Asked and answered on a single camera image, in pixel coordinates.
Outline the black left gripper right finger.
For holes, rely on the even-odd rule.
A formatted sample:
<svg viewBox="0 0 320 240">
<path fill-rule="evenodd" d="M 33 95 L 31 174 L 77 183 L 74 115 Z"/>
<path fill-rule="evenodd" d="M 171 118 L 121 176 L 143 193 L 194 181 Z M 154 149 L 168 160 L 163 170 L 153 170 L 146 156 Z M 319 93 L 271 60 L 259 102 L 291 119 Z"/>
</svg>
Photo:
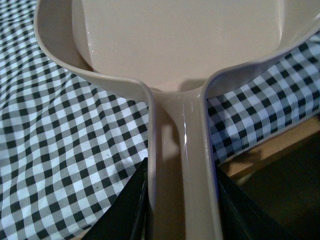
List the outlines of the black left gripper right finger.
<svg viewBox="0 0 320 240">
<path fill-rule="evenodd" d="M 267 215 L 218 166 L 216 167 L 222 231 L 226 240 L 297 240 Z"/>
</svg>

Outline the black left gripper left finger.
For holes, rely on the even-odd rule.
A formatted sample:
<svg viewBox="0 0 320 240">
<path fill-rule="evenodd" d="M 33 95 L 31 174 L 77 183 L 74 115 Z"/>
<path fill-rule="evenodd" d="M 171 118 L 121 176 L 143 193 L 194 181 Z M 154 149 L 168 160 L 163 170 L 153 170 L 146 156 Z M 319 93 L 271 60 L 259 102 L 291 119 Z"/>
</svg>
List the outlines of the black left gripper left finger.
<svg viewBox="0 0 320 240">
<path fill-rule="evenodd" d="M 140 240 L 148 200 L 148 159 L 144 158 L 119 196 L 83 240 Z"/>
</svg>

